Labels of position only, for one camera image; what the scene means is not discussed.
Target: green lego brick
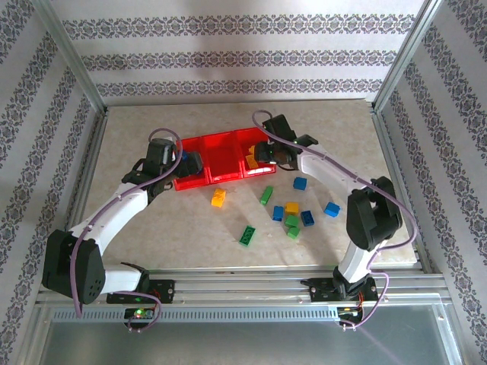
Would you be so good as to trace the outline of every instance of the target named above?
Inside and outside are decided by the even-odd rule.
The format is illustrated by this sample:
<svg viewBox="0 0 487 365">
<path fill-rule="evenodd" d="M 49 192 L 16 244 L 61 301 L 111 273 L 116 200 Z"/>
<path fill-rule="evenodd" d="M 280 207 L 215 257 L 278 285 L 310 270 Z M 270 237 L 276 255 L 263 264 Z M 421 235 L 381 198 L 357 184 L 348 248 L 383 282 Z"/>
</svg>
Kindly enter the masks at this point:
<svg viewBox="0 0 487 365">
<path fill-rule="evenodd" d="M 272 188 L 271 186 L 267 186 L 266 190 L 264 190 L 264 193 L 262 194 L 262 198 L 260 198 L 260 204 L 266 205 L 273 191 L 274 188 Z"/>
<path fill-rule="evenodd" d="M 240 238 L 240 243 L 242 243 L 245 247 L 250 245 L 250 241 L 252 240 L 253 233 L 256 231 L 254 227 L 247 226 L 245 231 L 243 232 L 242 238 Z"/>
<path fill-rule="evenodd" d="M 288 215 L 286 218 L 285 225 L 286 227 L 297 227 L 299 224 L 299 218 L 295 215 Z"/>
<path fill-rule="evenodd" d="M 298 234 L 299 234 L 299 228 L 297 227 L 289 228 L 288 236 L 291 237 L 293 240 L 296 240 L 296 238 L 298 238 Z"/>
</svg>

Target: red plastic container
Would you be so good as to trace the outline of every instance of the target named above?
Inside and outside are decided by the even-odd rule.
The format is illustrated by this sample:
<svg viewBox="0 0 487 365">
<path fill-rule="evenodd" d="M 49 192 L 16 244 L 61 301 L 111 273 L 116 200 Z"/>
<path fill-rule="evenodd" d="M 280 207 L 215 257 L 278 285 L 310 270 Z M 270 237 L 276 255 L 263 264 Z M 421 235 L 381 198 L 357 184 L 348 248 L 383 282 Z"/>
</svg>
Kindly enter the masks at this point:
<svg viewBox="0 0 487 365">
<path fill-rule="evenodd" d="M 245 159 L 250 154 L 249 148 L 261 141 L 267 141 L 267 136 L 255 127 L 183 139 L 186 152 L 201 154 L 203 171 L 197 176 L 174 180 L 175 189 L 186 190 L 275 173 L 273 164 L 259 163 L 257 169 L 250 169 Z"/>
</svg>

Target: yellow lego brick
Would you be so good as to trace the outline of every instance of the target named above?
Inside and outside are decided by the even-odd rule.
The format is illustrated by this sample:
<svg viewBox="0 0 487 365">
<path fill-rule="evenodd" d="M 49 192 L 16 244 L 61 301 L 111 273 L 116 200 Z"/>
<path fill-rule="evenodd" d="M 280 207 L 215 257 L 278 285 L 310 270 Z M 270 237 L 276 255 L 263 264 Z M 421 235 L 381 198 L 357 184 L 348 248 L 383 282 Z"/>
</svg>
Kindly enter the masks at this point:
<svg viewBox="0 0 487 365">
<path fill-rule="evenodd" d="M 223 205 L 223 201 L 225 200 L 226 195 L 227 195 L 226 190 L 216 189 L 215 193 L 213 194 L 212 205 L 214 207 L 221 208 L 221 206 Z"/>
<path fill-rule="evenodd" d="M 299 205 L 298 203 L 288 202 L 284 206 L 284 211 L 286 214 L 298 215 Z"/>
<path fill-rule="evenodd" d="M 249 167 L 253 170 L 253 169 L 258 169 L 259 168 L 259 164 L 257 163 L 257 161 L 255 160 L 255 158 L 253 158 L 253 154 L 249 154 L 248 156 L 245 157 L 245 159 L 247 160 L 247 163 L 249 164 Z"/>
</svg>

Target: striped wallpaper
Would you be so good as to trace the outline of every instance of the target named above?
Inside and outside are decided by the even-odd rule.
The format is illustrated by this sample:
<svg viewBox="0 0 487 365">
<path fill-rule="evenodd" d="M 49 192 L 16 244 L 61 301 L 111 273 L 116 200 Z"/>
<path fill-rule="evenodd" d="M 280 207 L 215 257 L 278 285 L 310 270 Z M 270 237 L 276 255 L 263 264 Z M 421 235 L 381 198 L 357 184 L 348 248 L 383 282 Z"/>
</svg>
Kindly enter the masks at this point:
<svg viewBox="0 0 487 365">
<path fill-rule="evenodd" d="M 0 5 L 0 364 L 15 363 L 48 234 L 64 227 L 95 112 L 32 5 Z"/>
<path fill-rule="evenodd" d="M 53 1 L 104 102 L 133 105 L 372 100 L 422 0 L 204 4 Z"/>
<path fill-rule="evenodd" d="M 487 0 L 447 0 L 383 118 L 471 356 L 487 363 Z"/>
</svg>

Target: wall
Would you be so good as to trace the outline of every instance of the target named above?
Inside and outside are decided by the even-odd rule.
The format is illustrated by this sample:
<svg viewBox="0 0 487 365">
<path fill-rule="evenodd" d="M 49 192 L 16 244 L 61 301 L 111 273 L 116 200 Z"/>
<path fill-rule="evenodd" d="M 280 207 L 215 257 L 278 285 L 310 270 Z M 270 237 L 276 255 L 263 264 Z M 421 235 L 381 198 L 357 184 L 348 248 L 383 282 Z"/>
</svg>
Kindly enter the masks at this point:
<svg viewBox="0 0 487 365">
<path fill-rule="evenodd" d="M 447 0 L 383 110 L 430 260 L 472 363 L 487 363 L 486 0 Z"/>
<path fill-rule="evenodd" d="M 109 106 L 373 100 L 421 4 L 53 1 Z"/>
<path fill-rule="evenodd" d="M 95 113 L 31 3 L 0 2 L 0 364 L 14 363 Z"/>
</svg>

